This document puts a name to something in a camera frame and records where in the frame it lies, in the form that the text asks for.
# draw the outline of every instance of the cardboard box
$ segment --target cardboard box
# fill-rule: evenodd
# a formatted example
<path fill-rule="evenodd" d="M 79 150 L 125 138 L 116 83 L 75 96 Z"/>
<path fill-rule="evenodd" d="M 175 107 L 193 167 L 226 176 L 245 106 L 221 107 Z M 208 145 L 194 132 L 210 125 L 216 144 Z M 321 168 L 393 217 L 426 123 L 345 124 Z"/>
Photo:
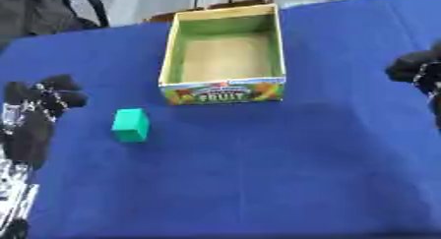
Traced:
<path fill-rule="evenodd" d="M 159 77 L 171 104 L 282 100 L 284 83 L 276 5 L 175 15 Z"/>

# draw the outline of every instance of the open box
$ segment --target open box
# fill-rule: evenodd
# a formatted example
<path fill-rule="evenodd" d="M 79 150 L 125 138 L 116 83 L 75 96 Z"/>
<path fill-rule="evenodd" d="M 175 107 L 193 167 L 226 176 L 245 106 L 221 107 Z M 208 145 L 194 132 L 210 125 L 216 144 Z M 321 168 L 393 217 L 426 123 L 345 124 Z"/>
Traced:
<path fill-rule="evenodd" d="M 281 100 L 284 83 L 276 5 L 175 15 L 159 77 L 171 104 Z"/>

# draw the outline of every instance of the black object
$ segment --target black object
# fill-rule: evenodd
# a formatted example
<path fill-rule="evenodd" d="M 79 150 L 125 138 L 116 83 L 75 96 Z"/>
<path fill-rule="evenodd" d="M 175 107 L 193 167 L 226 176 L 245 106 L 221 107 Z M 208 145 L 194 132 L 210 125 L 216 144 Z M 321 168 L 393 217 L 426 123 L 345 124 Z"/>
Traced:
<path fill-rule="evenodd" d="M 96 13 L 96 16 L 99 20 L 99 25 L 96 25 L 97 28 L 107 28 L 109 26 L 108 17 L 105 13 L 104 5 L 102 4 L 101 0 L 88 0 L 89 3 L 91 3 L 92 7 L 94 8 L 94 11 Z M 80 18 L 84 21 L 85 29 L 90 29 L 91 25 L 94 25 L 94 22 L 91 22 L 87 19 Z"/>
<path fill-rule="evenodd" d="M 69 108 L 87 104 L 80 89 L 70 75 L 50 77 L 31 87 L 22 82 L 8 83 L 0 126 L 6 157 L 39 169 L 46 160 L 57 119 Z"/>
<path fill-rule="evenodd" d="M 30 226 L 27 221 L 23 219 L 16 219 L 9 224 L 2 236 L 2 239 L 26 239 L 28 238 Z"/>
<path fill-rule="evenodd" d="M 441 129 L 441 42 L 430 50 L 401 56 L 387 68 L 386 74 L 392 81 L 413 84 L 429 96 L 429 106 Z"/>
<path fill-rule="evenodd" d="M 0 50 L 16 38 L 109 26 L 101 0 L 88 0 L 98 23 L 81 18 L 70 0 L 0 0 Z"/>

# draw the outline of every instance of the teal block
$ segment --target teal block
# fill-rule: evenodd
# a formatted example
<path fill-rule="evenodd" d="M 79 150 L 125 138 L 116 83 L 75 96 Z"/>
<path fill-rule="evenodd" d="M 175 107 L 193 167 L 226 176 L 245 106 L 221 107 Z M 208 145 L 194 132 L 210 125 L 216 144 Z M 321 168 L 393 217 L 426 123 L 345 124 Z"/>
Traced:
<path fill-rule="evenodd" d="M 119 109 L 112 131 L 120 142 L 143 142 L 149 132 L 149 118 L 143 109 Z"/>

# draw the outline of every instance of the box bottom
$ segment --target box bottom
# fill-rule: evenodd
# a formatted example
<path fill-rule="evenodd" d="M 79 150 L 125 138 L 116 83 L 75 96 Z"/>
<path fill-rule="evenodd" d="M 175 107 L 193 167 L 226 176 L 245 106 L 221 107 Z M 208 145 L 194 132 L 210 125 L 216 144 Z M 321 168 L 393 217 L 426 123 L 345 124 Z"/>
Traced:
<path fill-rule="evenodd" d="M 267 33 L 187 38 L 181 83 L 271 77 Z"/>

